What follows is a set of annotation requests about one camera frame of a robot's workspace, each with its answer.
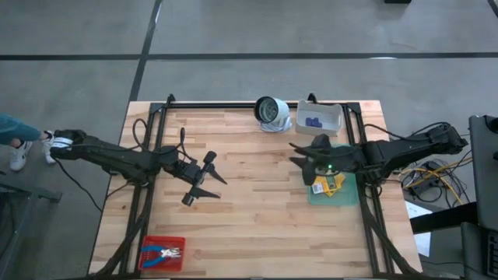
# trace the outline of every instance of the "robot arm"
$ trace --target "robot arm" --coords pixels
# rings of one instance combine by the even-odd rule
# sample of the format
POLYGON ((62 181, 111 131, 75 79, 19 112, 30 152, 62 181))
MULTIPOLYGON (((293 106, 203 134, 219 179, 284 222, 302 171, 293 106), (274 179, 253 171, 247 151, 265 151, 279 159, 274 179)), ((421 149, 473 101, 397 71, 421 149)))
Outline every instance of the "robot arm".
POLYGON ((379 184, 397 168, 432 154, 458 154, 467 144, 449 124, 391 142, 370 141, 354 146, 332 147, 327 135, 319 135, 308 147, 291 144, 306 158, 290 160, 303 170, 306 185, 311 185, 317 174, 341 171, 363 173, 367 184, 379 184))
POLYGON ((188 206, 193 203, 194 198, 219 198, 219 195, 200 188, 207 173, 226 184, 226 181, 215 171, 212 162, 216 154, 213 151, 206 154, 204 166, 201 168, 195 159, 189 163, 178 159, 178 145, 163 146, 159 151, 143 149, 138 152, 104 142, 81 130, 56 131, 54 136, 51 156, 55 159, 84 159, 101 166, 109 174, 120 173, 126 180, 135 184, 146 186, 162 168, 174 177, 192 185, 182 200, 188 206))

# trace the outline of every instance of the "green mat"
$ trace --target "green mat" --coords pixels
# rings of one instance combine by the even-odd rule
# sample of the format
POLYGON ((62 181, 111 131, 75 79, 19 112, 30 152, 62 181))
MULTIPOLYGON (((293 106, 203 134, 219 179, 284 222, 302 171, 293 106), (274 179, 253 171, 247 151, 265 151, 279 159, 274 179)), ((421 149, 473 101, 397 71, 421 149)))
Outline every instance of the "green mat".
POLYGON ((326 194, 313 194, 310 186, 308 189, 308 202, 311 205, 357 205, 358 204, 358 188, 356 186, 356 176, 353 173, 342 173, 345 176, 344 182, 340 190, 336 191, 331 197, 326 194))

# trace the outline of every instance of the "butcher block tabletop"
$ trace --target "butcher block tabletop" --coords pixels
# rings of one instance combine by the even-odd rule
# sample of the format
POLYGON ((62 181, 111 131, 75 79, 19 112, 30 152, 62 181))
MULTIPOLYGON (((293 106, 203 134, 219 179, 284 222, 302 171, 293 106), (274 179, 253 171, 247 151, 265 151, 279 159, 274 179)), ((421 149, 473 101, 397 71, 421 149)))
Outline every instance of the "butcher block tabletop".
MULTIPOLYGON (((385 128, 380 101, 357 102, 365 124, 385 128)), ((120 145, 135 145, 132 124, 137 118, 147 119, 149 105, 150 102, 130 103, 120 145)), ((295 124, 294 109, 291 117, 295 124)), ((359 139, 356 120, 352 122, 359 139)), ((157 123, 156 120, 151 147, 157 123)), ((142 277, 372 276, 359 205, 310 205, 301 171, 288 159, 295 156, 289 142, 309 145, 313 136, 297 134, 294 127, 285 133, 263 132, 252 109, 168 109, 163 144, 176 145, 182 127, 188 155, 202 163, 208 151, 216 152, 216 170, 228 184, 206 176, 202 188, 221 198, 201 198, 188 207, 182 205, 181 199, 190 186, 164 172, 158 175, 148 235, 185 237, 183 270, 143 271, 142 277)), ((138 128, 137 132, 142 139, 145 129, 138 128)), ((366 128, 366 136, 368 140, 388 139, 370 127, 366 128)), ((331 141, 348 143, 344 125, 331 141)), ((122 177, 113 177, 108 191, 124 183, 122 177)), ((129 186, 107 199, 89 273, 101 269, 123 240, 132 193, 133 186, 129 186)), ((421 271, 399 184, 383 186, 381 204, 389 238, 411 266, 421 271)), ((137 239, 130 256, 131 269, 137 239)), ((378 240, 376 248, 383 264, 378 240)))

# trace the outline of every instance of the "shoe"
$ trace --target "shoe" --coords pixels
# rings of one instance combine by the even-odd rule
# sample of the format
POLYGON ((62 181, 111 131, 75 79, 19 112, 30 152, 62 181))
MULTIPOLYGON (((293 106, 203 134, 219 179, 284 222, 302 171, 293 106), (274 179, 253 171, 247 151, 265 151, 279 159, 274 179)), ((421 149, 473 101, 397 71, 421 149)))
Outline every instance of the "shoe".
POLYGON ((32 142, 26 141, 17 149, 12 148, 10 152, 10 170, 20 171, 26 165, 27 155, 32 145, 32 142))
POLYGON ((54 144, 54 132, 45 131, 45 133, 49 134, 51 137, 49 139, 41 140, 41 151, 45 154, 45 160, 47 160, 48 164, 54 164, 55 160, 50 156, 50 148, 52 144, 54 144))

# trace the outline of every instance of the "red box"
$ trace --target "red box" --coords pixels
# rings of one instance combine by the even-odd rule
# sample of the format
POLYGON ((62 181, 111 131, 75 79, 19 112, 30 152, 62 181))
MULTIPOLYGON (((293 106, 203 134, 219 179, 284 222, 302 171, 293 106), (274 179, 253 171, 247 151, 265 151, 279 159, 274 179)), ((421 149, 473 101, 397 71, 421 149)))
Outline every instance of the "red box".
POLYGON ((156 245, 165 248, 180 248, 180 257, 166 258, 157 265, 151 268, 144 268, 145 261, 151 261, 160 256, 160 252, 141 252, 140 253, 140 270, 154 270, 154 271, 181 271, 181 265, 184 262, 185 238, 174 236, 145 236, 143 238, 142 246, 156 245))

